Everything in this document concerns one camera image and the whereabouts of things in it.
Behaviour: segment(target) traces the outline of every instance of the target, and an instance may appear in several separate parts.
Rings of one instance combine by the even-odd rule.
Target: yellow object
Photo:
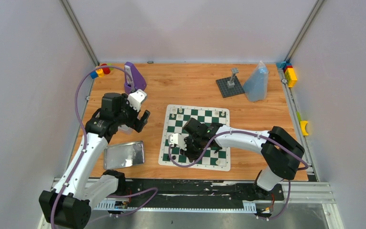
[[[301,121],[301,122],[299,122],[299,124],[301,126],[302,135],[308,136],[309,134],[306,131],[306,124],[308,124],[308,121]]]
[[[103,72],[103,69],[98,69],[96,70],[96,73],[99,77],[104,77],[104,72]]]
[[[288,81],[288,87],[294,87],[297,81],[294,68],[287,68],[286,72],[284,73],[285,78]]]

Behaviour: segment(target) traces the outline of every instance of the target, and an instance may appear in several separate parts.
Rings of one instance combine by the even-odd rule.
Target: chessboard
[[[166,108],[165,123],[163,126],[161,150],[159,152],[158,163],[162,166],[174,165],[168,155],[168,139],[171,134],[179,133],[184,137],[189,134],[183,130],[183,126],[190,118],[195,118],[206,125],[211,123],[221,123],[229,126],[229,110],[215,107],[198,107],[183,105],[168,105]],[[229,171],[231,169],[231,149],[222,148],[215,152],[217,148],[209,148],[204,157],[190,168],[202,168],[219,171]],[[181,165],[188,165],[189,159],[179,154],[179,147],[172,149],[172,158]]]

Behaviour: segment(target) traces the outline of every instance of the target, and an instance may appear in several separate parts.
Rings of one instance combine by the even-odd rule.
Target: wooden surface
[[[244,94],[222,98],[215,80],[231,76],[231,68],[237,67],[239,81],[248,79],[255,64],[136,64],[147,81],[145,92],[147,100],[142,110],[149,110],[148,124],[141,133],[131,135],[117,133],[110,145],[144,141],[145,163],[143,165],[118,169],[127,178],[182,178],[182,179],[231,179],[254,180],[267,164],[263,157],[249,151],[231,149],[231,170],[229,172],[195,168],[161,166],[158,164],[161,147],[163,123],[166,107],[169,104],[207,106],[230,110],[230,126],[247,130],[270,130],[274,125],[284,128],[295,138],[294,127],[288,112],[285,95],[281,86],[277,68],[267,66],[269,83],[267,98],[251,103]],[[103,78],[96,78],[91,97],[83,118],[85,124],[101,106],[105,93],[124,93],[124,75],[112,70]],[[81,142],[81,131],[77,143]],[[103,154],[99,157],[91,177],[100,177],[103,173]],[[299,171],[295,180],[307,180],[306,171]]]

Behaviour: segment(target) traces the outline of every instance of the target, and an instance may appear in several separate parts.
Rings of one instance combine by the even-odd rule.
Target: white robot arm
[[[234,147],[262,155],[268,166],[259,173],[255,184],[264,192],[271,191],[283,179],[294,179],[300,163],[266,139],[274,139],[299,158],[302,158],[304,154],[304,148],[284,129],[277,126],[274,126],[271,131],[251,131],[218,123],[207,126],[191,118],[184,125],[183,130],[189,133],[188,137],[172,134],[169,136],[169,143],[173,147],[179,146],[181,153],[190,160],[197,160],[212,138],[209,147],[218,147],[219,149]]]
[[[125,176],[114,170],[107,170],[101,178],[85,189],[94,165],[118,130],[133,129],[141,132],[146,125],[149,111],[140,119],[138,114],[147,94],[138,89],[134,93],[106,93],[102,106],[86,123],[87,139],[82,139],[75,157],[52,191],[43,191],[39,203],[47,222],[50,222],[54,200],[65,186],[56,206],[54,222],[68,228],[84,228],[92,210],[108,195],[125,191]]]

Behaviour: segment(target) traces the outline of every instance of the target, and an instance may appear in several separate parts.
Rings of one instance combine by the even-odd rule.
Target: purple holder
[[[127,65],[131,68],[132,81],[134,81],[135,90],[141,89],[144,90],[146,88],[146,81],[138,69],[131,62],[126,62],[124,65]],[[124,74],[124,89],[127,94],[131,91],[131,85],[128,84],[127,74]]]

